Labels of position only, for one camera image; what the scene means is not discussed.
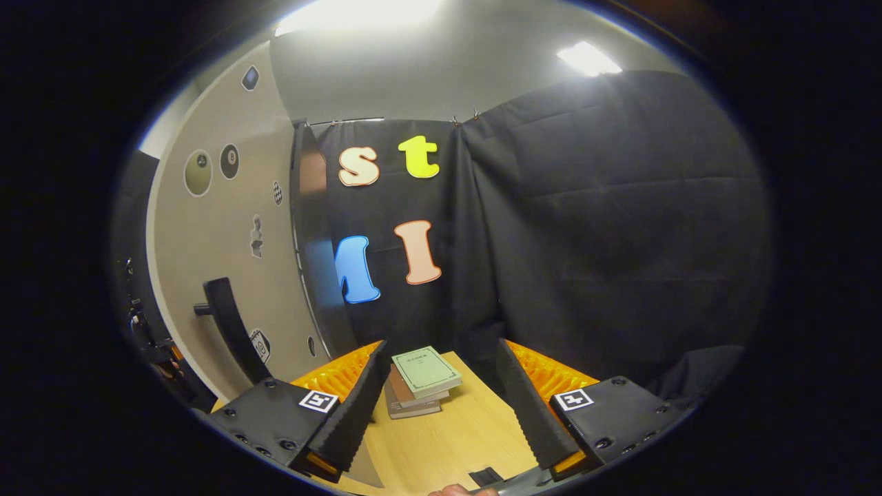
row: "round sticker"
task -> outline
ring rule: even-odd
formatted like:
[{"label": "round sticker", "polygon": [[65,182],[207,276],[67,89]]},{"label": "round sticker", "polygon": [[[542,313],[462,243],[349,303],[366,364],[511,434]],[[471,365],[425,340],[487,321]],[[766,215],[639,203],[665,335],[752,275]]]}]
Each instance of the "round sticker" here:
[{"label": "round sticker", "polygon": [[220,152],[220,172],[227,179],[232,179],[239,172],[239,149],[235,145],[226,145]]},{"label": "round sticker", "polygon": [[195,197],[201,197],[208,192],[208,186],[212,183],[212,164],[208,152],[196,150],[183,166],[183,185],[187,191]]}]

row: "black curtain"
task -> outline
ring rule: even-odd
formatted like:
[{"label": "black curtain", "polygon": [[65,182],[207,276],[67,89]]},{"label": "black curtain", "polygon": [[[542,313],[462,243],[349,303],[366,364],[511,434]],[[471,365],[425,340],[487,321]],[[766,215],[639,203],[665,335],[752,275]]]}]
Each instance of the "black curtain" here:
[{"label": "black curtain", "polygon": [[[759,166],[693,79],[626,71],[525,94],[462,125],[316,131],[334,245],[367,236],[382,292],[347,305],[362,344],[455,349],[491,382],[504,336],[600,380],[623,374],[669,393],[679,384],[691,397],[689,384],[709,382],[684,370],[717,372],[695,352],[736,357],[759,316],[771,271]],[[417,134],[438,144],[431,179],[411,177],[397,148]],[[347,147],[377,151],[376,183],[340,182]],[[421,219],[443,274],[410,286],[392,229]]]}]

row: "wooden table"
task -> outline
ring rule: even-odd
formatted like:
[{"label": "wooden table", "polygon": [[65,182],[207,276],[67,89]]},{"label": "wooden table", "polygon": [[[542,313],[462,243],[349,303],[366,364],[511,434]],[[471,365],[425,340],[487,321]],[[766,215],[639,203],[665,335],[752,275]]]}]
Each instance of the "wooden table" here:
[{"label": "wooden table", "polygon": [[478,485],[469,472],[492,467],[509,478],[536,466],[514,411],[490,390],[452,351],[442,355],[462,373],[462,384],[441,400],[441,411],[392,420],[385,392],[374,408],[375,422],[364,433],[365,445],[384,488],[344,475],[325,485],[365,496],[426,496],[450,484],[469,491]]}]

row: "book cover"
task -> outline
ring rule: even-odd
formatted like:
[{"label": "book cover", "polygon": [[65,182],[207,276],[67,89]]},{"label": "book cover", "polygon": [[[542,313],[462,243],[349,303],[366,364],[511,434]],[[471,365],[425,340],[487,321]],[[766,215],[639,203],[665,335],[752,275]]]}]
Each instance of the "book cover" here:
[{"label": "book cover", "polygon": [[398,398],[398,402],[401,403],[401,407],[403,408],[440,400],[441,398],[446,398],[450,395],[449,391],[444,390],[440,393],[435,393],[424,398],[415,397],[414,393],[410,390],[410,387],[407,387],[407,383],[401,378],[401,372],[398,371],[398,367],[396,367],[395,364],[392,364],[392,369],[389,371],[389,382],[392,384],[392,390],[395,391],[395,397]]},{"label": "book cover", "polygon": [[398,398],[395,397],[395,390],[392,388],[392,383],[389,380],[386,380],[384,390],[386,409],[389,411],[389,418],[393,420],[397,418],[417,417],[441,411],[441,405],[437,400],[433,402],[419,403],[409,408],[402,407]]},{"label": "book cover", "polygon": [[462,374],[431,346],[392,357],[415,398],[425,398],[462,384]]}]

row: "green book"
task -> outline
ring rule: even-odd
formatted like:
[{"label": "green book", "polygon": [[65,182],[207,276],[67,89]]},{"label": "green book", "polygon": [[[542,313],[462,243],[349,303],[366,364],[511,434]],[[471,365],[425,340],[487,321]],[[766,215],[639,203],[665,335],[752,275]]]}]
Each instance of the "green book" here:
[{"label": "green book", "polygon": [[462,374],[431,346],[392,357],[414,398],[425,398],[462,384]]}]

